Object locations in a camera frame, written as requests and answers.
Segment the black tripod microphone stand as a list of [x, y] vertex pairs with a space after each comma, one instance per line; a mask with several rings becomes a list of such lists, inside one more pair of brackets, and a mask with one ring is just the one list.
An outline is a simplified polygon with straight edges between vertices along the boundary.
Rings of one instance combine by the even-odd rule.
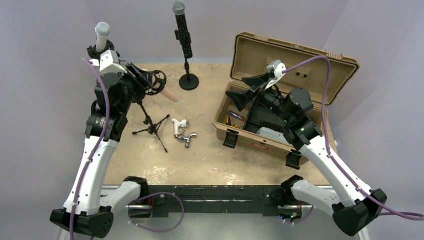
[[164, 143], [162, 142], [160, 136], [158, 135], [158, 131], [159, 131], [162, 123], [165, 120], [170, 118], [170, 115], [168, 114], [166, 117], [164, 117], [158, 123], [153, 123], [151, 116], [147, 113], [147, 111], [146, 111], [146, 109], [143, 105], [143, 99], [145, 98], [145, 96], [158, 95], [165, 89], [165, 86], [167, 84], [167, 76], [161, 70], [150, 71], [150, 72], [148, 72], [148, 76], [151, 76], [151, 87], [148, 88], [147, 90], [145, 90], [144, 93], [137, 93], [132, 102], [137, 103], [141, 107], [141, 109], [142, 109], [142, 111], [145, 115], [145, 120], [143, 121], [143, 123], [145, 125], [149, 125], [149, 127], [146, 128], [146, 129], [143, 129], [143, 130], [133, 131], [132, 134], [137, 135], [139, 133], [147, 132], [150, 135], [156, 135], [156, 137], [158, 138], [158, 140], [162, 144], [164, 151], [166, 153], [168, 153], [167, 148], [165, 147]]

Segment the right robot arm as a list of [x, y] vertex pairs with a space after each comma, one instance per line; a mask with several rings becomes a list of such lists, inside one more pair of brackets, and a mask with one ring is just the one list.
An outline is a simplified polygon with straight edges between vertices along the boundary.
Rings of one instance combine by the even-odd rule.
[[387, 195], [360, 180], [329, 146], [327, 135], [308, 115], [314, 108], [308, 90], [295, 87], [282, 96], [265, 88], [266, 77], [267, 74], [245, 77], [243, 82], [250, 87], [248, 90], [228, 90], [225, 94], [239, 111], [254, 102], [282, 119], [286, 141], [311, 161], [334, 189], [330, 192], [294, 176], [282, 183], [279, 200], [288, 204], [296, 200], [307, 202], [332, 216], [343, 233], [355, 236], [380, 216], [380, 204], [386, 203]]

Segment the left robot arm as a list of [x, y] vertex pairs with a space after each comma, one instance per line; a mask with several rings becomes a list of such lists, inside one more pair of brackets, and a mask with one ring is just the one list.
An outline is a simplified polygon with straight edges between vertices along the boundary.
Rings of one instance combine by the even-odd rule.
[[114, 217], [128, 204], [149, 199], [146, 179], [129, 176], [118, 189], [102, 197], [102, 187], [111, 158], [128, 123], [133, 103], [141, 104], [147, 91], [159, 80], [158, 71], [145, 71], [131, 63], [126, 72], [97, 73], [96, 100], [86, 122], [84, 153], [72, 190], [60, 209], [51, 212], [50, 221], [69, 232], [91, 238], [105, 238]]

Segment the pink rose-gold microphone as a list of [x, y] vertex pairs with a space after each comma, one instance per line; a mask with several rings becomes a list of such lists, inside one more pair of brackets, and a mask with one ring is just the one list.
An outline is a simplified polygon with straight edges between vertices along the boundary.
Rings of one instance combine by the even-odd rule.
[[175, 93], [173, 93], [168, 87], [166, 87], [167, 76], [163, 71], [149, 71], [147, 69], [142, 69], [142, 71], [146, 73], [146, 76], [152, 83], [152, 88], [147, 90], [146, 92], [147, 95], [155, 96], [161, 94], [174, 103], [177, 103], [179, 101], [179, 97]]

